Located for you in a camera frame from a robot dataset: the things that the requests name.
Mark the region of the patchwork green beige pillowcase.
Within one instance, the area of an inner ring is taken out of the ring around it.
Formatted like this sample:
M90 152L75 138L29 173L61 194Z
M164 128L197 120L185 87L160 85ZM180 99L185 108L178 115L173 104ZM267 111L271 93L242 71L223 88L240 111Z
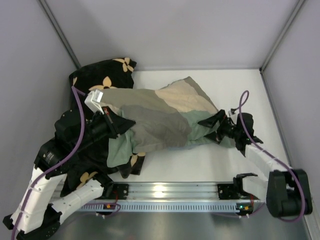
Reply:
M157 90L106 89L100 104L135 121L120 137L109 140L109 168L127 164L133 154L209 144L211 140L206 135L218 128L198 124L218 113L218 109L191 77Z

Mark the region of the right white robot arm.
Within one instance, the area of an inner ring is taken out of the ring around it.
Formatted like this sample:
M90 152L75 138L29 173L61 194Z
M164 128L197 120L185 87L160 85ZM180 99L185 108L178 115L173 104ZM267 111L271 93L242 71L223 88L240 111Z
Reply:
M250 113L227 116L222 109L201 120L199 125L213 129L206 138L221 144L224 138L234 140L236 149L261 172L240 173L233 178L233 193L263 201L269 213L284 221L313 212L307 173L292 169L263 148L263 141L254 134L254 119Z

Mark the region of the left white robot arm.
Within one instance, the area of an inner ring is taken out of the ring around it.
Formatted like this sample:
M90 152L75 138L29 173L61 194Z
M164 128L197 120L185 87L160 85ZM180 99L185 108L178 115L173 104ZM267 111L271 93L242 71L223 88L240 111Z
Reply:
M108 197L114 182L105 171L94 170L89 179L54 202L51 197L68 172L89 151L116 139L135 125L134 120L115 114L109 107L86 121L82 109L71 109L54 124L54 137L44 143L35 158L26 192L16 211L3 218L13 240L47 240L75 211L90 201Z

